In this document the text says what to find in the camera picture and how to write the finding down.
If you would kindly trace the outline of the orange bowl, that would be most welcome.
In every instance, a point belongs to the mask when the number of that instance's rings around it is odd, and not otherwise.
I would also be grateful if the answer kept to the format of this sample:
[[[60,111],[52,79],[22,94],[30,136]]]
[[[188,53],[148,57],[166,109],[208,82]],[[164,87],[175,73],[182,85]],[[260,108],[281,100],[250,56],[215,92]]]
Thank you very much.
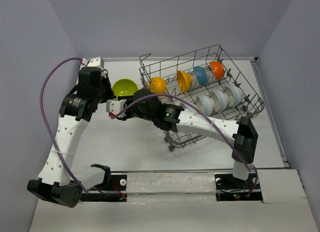
[[[181,92],[187,93],[190,90],[192,85],[192,77],[188,73],[182,70],[178,70],[176,72],[176,76],[177,76],[177,82]]]
[[[153,77],[147,83],[147,89],[154,94],[163,94],[167,89],[167,84],[163,78]]]

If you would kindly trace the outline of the blue bowl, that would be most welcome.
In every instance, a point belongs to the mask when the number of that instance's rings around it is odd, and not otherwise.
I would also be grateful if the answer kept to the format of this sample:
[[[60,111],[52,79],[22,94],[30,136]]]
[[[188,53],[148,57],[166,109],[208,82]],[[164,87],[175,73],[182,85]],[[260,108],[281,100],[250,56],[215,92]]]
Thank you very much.
[[[207,84],[208,77],[207,77],[207,74],[206,74],[204,68],[201,66],[195,66],[193,68],[193,72],[195,74],[195,77],[196,77],[199,85],[205,86]]]

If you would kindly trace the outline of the grey wire dish rack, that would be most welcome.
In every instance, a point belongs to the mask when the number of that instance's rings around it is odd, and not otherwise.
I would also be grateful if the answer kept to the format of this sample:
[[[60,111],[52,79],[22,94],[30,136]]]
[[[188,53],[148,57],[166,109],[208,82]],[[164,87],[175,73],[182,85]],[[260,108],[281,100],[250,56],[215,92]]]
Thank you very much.
[[[189,109],[181,98],[210,117],[237,121],[254,118],[265,108],[259,92],[219,44],[147,64],[150,57],[139,57],[140,80],[150,88],[156,77],[162,78],[171,95],[162,97],[163,103]]]

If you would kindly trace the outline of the white bowl red rim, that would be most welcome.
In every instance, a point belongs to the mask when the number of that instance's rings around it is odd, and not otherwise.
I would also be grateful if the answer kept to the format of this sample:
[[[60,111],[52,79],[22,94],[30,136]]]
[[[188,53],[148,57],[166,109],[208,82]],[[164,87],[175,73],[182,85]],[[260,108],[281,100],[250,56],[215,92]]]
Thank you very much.
[[[223,64],[219,61],[211,61],[209,64],[215,79],[220,81],[225,75]]]

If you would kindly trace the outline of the white bowl stack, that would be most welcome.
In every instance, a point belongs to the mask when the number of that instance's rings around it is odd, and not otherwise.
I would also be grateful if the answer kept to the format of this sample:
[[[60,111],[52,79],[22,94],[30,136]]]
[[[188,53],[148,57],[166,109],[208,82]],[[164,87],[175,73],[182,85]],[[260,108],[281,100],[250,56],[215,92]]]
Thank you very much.
[[[185,103],[180,103],[179,104],[181,107],[183,107],[185,110],[189,110],[189,111],[191,111],[191,112],[194,112],[195,110],[191,107],[191,106],[189,106],[188,104],[185,104]]]

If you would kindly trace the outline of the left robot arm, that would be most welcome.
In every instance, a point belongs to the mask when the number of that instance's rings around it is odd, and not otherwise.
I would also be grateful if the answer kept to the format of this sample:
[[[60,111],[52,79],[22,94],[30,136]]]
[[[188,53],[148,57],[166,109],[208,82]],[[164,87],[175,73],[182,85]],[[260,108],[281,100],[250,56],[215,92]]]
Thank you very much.
[[[61,103],[57,132],[45,165],[27,184],[30,193],[65,207],[77,205],[82,193],[91,189],[71,172],[80,139],[98,105],[114,98],[106,69],[85,66],[79,70],[78,83]]]

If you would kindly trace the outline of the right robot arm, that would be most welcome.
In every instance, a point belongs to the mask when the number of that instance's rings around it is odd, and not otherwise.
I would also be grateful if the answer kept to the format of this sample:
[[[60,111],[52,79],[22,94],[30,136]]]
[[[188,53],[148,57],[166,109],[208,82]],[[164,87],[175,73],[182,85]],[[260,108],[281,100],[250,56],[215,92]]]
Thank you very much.
[[[167,93],[152,93],[140,89],[131,96],[120,96],[110,105],[109,114],[118,120],[140,118],[152,122],[163,131],[191,133],[219,140],[232,150],[232,175],[235,179],[246,181],[253,164],[258,132],[248,117],[240,120],[224,120],[209,117],[191,103],[181,99],[190,108],[170,103],[162,103],[161,97],[170,97]]]

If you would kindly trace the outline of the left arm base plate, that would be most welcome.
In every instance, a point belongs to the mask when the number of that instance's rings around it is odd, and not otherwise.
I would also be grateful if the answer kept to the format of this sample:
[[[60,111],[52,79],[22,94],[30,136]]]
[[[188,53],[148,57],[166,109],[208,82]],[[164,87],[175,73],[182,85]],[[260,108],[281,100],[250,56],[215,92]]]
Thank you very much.
[[[109,182],[104,181],[90,189],[89,193],[81,195],[81,202],[124,203],[127,201],[126,173],[112,173]]]

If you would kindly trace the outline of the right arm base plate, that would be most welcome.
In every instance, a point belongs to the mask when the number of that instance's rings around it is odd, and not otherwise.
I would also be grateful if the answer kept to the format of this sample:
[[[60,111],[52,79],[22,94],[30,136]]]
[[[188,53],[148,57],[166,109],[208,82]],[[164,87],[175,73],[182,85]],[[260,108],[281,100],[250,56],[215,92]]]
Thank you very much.
[[[218,173],[215,175],[216,201],[263,201],[262,191],[256,175],[249,174],[247,180],[233,177],[231,173]]]

